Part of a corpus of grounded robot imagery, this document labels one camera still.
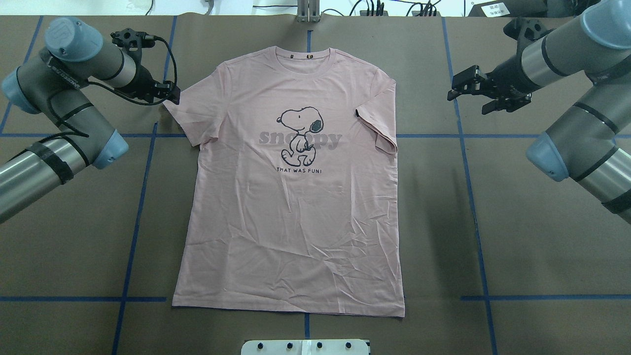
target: folded sleeve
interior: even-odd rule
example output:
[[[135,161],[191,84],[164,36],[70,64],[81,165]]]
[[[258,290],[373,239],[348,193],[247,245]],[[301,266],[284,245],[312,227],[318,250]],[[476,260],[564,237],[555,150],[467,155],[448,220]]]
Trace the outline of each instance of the folded sleeve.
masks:
[[[378,69],[370,85],[370,98],[355,110],[357,118],[377,133],[375,147],[395,154],[396,113],[394,108],[396,82]]]
[[[164,106],[184,130],[191,145],[207,143],[219,138],[219,129],[228,112],[232,83],[225,63],[215,71],[185,89],[180,104],[169,101]]]

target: white label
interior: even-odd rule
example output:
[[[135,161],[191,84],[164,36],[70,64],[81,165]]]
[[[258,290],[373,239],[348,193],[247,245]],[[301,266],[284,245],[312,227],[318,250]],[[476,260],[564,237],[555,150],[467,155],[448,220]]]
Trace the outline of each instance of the white label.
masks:
[[[508,8],[504,3],[497,3],[492,5],[482,6],[482,11],[487,17],[498,17],[504,15],[510,15]]]

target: cartoon dog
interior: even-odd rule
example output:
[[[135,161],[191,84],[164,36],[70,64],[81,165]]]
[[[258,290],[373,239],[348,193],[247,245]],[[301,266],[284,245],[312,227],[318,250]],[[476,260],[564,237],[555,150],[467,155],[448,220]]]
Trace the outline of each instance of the cartoon dog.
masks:
[[[310,166],[316,159],[316,149],[309,145],[307,133],[318,133],[324,127],[324,121],[320,112],[315,107],[303,107],[300,110],[287,110],[283,112],[276,122],[296,132],[296,136],[289,142],[289,150],[283,149],[281,157],[291,166]]]

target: pink t-shirt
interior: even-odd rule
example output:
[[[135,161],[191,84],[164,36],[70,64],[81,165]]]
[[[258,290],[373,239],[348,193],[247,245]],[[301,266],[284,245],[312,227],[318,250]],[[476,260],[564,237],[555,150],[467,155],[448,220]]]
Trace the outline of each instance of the pink t-shirt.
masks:
[[[404,316],[395,82],[270,47],[165,102],[198,176],[174,306]]]

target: light blue cap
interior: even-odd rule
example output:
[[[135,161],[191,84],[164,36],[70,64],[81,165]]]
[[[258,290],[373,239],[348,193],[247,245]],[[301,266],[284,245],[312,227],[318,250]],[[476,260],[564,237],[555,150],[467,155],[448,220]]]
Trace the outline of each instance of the light blue cap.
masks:
[[[103,47],[103,35],[73,16],[53,20],[44,34],[44,40],[53,56],[68,62],[87,61]]]
[[[11,74],[4,78],[2,81],[2,92],[13,105],[18,106],[22,111],[30,114],[38,114],[41,111],[31,105],[20,88],[20,84],[18,83],[18,69],[19,68],[15,68]]]
[[[526,157],[539,170],[556,182],[563,181],[570,177],[567,167],[563,162],[561,153],[552,142],[548,133],[542,133],[539,138],[526,150]]]
[[[603,0],[581,15],[581,26],[595,42],[613,49],[631,49],[631,1]]]
[[[116,159],[122,157],[122,155],[127,153],[128,150],[129,145],[127,145],[127,142],[122,138],[117,130],[114,130],[114,133],[112,133],[112,136],[107,141],[103,150],[101,150],[92,165],[94,165],[97,169],[104,169],[111,163],[115,162]]]

